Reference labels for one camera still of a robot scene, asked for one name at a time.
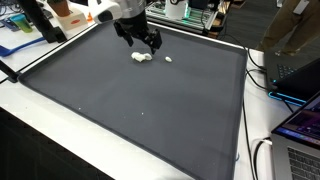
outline gray floor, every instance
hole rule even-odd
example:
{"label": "gray floor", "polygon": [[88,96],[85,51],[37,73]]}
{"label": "gray floor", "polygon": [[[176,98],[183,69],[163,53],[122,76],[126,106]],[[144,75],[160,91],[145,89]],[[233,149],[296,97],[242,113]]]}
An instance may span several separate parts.
{"label": "gray floor", "polygon": [[[255,48],[277,11],[275,0],[247,0],[241,9],[232,8],[230,10],[227,34],[237,38],[244,46]],[[290,34],[280,41],[274,50],[281,49],[289,37]],[[230,37],[225,37],[224,41],[236,44]],[[299,56],[317,59],[320,57],[319,49],[320,38],[303,48]]]}

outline laptop screen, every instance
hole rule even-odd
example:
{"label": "laptop screen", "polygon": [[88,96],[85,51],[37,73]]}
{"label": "laptop screen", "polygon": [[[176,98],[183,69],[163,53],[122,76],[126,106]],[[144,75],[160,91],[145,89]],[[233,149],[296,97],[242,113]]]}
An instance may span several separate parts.
{"label": "laptop screen", "polygon": [[278,126],[275,132],[320,147],[320,93]]}

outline blue object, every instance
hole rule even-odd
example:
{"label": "blue object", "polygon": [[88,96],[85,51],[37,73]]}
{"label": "blue object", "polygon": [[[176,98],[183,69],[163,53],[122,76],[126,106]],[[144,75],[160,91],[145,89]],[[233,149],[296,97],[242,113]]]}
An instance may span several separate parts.
{"label": "blue object", "polygon": [[23,14],[18,14],[18,15],[16,15],[16,16],[11,17],[10,19],[11,19],[11,21],[14,21],[14,22],[16,22],[16,21],[22,21],[22,20],[25,20],[25,19],[26,19],[26,16],[23,15]]}
{"label": "blue object", "polygon": [[269,97],[271,97],[271,98],[273,98],[273,99],[277,99],[277,100],[279,100],[279,101],[284,100],[284,99],[281,99],[281,98],[280,98],[280,96],[282,96],[282,97],[289,98],[289,99],[291,99],[291,100],[293,100],[293,101],[296,101],[296,102],[301,102],[301,104],[298,104],[298,103],[293,102],[293,101],[290,101],[290,100],[284,100],[284,101],[286,101],[287,103],[290,103],[290,104],[293,104],[293,105],[296,105],[296,106],[302,106],[304,103],[306,103],[306,101],[303,101],[303,100],[297,99],[297,98],[293,98],[293,97],[291,97],[291,96],[287,96],[287,95],[284,95],[284,94],[281,94],[281,93],[276,93],[276,95],[277,95],[278,97],[274,96],[274,95],[273,95],[273,92],[269,92],[269,94],[268,94]]}
{"label": "blue object", "polygon": [[45,40],[44,37],[41,37],[41,38],[38,38],[36,40],[30,41],[28,43],[22,44],[21,46],[18,46],[18,47],[13,48],[13,49],[7,49],[7,48],[5,48],[5,47],[0,45],[0,56],[1,57],[9,56],[9,55],[15,53],[16,51],[18,51],[19,49],[22,49],[24,47],[30,46],[32,44],[35,44],[35,43],[38,43],[38,42],[41,42],[41,41],[44,41],[44,40]]}

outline small white block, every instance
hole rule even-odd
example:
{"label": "small white block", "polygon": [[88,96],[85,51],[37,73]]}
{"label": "small white block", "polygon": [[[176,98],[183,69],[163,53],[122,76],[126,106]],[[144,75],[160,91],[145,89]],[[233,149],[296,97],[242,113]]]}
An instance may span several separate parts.
{"label": "small white block", "polygon": [[137,54],[135,57],[134,57],[135,60],[139,61],[139,62],[142,62],[143,60],[145,60],[145,56],[143,54]]}
{"label": "small white block", "polygon": [[134,59],[134,57],[136,57],[136,55],[138,55],[138,54],[140,54],[140,53],[138,53],[138,52],[133,52],[133,53],[131,54],[132,59]]}
{"label": "small white block", "polygon": [[145,59],[150,61],[152,59],[152,56],[149,53],[144,54]]}
{"label": "small white block", "polygon": [[170,57],[166,57],[165,60],[166,60],[167,62],[172,62],[172,59],[171,59]]}

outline person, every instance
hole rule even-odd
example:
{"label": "person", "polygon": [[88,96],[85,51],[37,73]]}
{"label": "person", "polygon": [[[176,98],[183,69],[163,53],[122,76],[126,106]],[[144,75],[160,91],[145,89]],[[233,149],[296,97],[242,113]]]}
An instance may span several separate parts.
{"label": "person", "polygon": [[[295,13],[300,1],[309,1],[301,14]],[[276,55],[296,55],[301,48],[320,36],[320,0],[285,0],[256,50],[267,51],[284,36],[294,32]]]}

